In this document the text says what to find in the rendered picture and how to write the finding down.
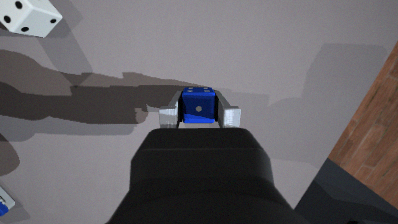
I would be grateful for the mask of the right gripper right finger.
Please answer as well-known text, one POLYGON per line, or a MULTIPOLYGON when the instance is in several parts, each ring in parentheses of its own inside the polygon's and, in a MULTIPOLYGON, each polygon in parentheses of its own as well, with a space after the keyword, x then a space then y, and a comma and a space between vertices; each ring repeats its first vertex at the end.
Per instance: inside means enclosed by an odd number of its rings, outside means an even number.
POLYGON ((220 91, 215 92, 215 122, 220 128, 239 128, 241 109, 231 106, 220 91))

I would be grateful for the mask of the blue die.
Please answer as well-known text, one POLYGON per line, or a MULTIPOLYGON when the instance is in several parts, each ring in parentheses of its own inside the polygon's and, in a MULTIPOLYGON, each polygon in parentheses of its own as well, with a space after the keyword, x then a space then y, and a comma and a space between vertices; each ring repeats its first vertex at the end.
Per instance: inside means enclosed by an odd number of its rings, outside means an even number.
POLYGON ((184 123, 214 123, 215 93, 212 88, 184 88, 182 106, 184 123))

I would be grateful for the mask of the white die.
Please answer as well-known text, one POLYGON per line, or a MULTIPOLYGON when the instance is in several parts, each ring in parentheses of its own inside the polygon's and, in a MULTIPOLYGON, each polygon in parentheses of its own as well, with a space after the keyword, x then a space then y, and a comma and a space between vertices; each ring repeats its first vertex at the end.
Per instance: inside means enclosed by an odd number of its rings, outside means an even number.
POLYGON ((0 22, 12 33, 46 37, 62 18, 49 0, 0 0, 0 22))

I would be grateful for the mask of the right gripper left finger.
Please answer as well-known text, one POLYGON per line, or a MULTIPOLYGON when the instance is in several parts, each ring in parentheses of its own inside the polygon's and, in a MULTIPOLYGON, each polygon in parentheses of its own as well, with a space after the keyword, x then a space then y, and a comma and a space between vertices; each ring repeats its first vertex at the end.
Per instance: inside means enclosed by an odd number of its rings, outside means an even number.
POLYGON ((160 128, 179 128, 183 120, 182 93, 177 91, 168 106, 160 107, 160 128))

